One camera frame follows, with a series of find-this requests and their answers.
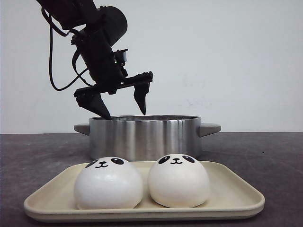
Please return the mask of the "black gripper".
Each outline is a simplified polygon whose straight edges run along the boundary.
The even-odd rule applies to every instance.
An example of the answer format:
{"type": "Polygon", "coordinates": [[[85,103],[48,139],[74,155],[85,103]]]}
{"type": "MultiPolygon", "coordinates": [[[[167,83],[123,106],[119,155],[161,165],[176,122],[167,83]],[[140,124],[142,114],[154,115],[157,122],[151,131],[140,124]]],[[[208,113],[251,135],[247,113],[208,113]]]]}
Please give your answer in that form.
{"type": "Polygon", "coordinates": [[[115,63],[112,46],[126,33],[126,22],[105,22],[86,25],[82,30],[73,30],[71,44],[77,47],[72,64],[81,56],[95,85],[79,88],[74,96],[78,105],[104,119],[111,115],[100,93],[115,94],[118,89],[134,87],[134,99],[143,115],[146,115],[146,94],[149,93],[152,72],[129,77],[124,66],[115,63]]]}

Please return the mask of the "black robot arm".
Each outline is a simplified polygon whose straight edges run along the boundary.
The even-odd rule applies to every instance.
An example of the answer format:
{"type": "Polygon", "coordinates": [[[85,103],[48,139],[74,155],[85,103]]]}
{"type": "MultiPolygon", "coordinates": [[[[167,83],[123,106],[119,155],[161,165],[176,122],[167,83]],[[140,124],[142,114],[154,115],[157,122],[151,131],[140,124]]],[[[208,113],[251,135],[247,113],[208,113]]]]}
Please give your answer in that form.
{"type": "Polygon", "coordinates": [[[129,77],[124,69],[126,50],[113,51],[112,46],[126,33],[125,15],[112,6],[97,8],[91,0],[40,0],[41,12],[50,25],[50,31],[67,36],[53,22],[55,18],[62,29],[73,33],[71,44],[77,47],[72,66],[81,56],[95,85],[75,91],[78,105],[107,120],[110,113],[101,99],[102,93],[115,94],[118,89],[133,86],[134,98],[143,114],[145,97],[149,92],[153,73],[144,72],[129,77]]]}

